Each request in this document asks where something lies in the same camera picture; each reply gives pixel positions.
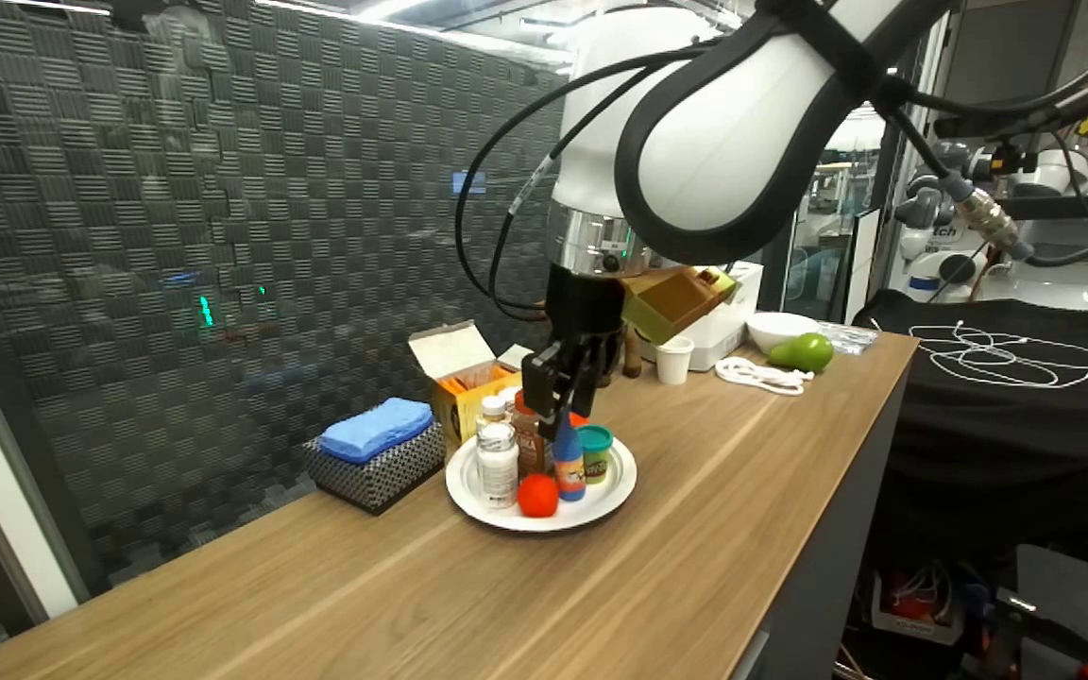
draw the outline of blue sponge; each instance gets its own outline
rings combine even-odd
[[[318,447],[349,465],[371,465],[387,448],[397,448],[430,426],[422,399],[390,395],[387,403],[324,426]]]

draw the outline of white plate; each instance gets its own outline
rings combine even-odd
[[[468,437],[448,465],[448,477],[444,477],[448,490],[468,516],[477,516],[479,524],[507,530],[507,533],[566,533],[566,530],[602,520],[616,505],[629,501],[629,496],[636,490],[636,477],[640,477],[631,448],[616,437],[608,477],[602,482],[587,482],[587,496],[577,501],[560,501],[551,516],[527,516],[513,501],[479,499],[472,448],[477,447]]]

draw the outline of lime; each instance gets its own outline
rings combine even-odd
[[[820,375],[832,358],[837,358],[837,343],[820,334],[806,334],[767,353],[772,368],[814,370],[814,375]]]

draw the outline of green light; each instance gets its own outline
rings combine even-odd
[[[202,304],[202,324],[211,327],[216,324],[211,297],[196,293],[196,304]]]

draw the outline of wooden table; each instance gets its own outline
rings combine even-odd
[[[596,419],[644,477],[602,524],[497,533],[444,477],[382,516],[310,496],[4,644],[0,676],[829,671],[911,353],[806,395],[616,383]]]

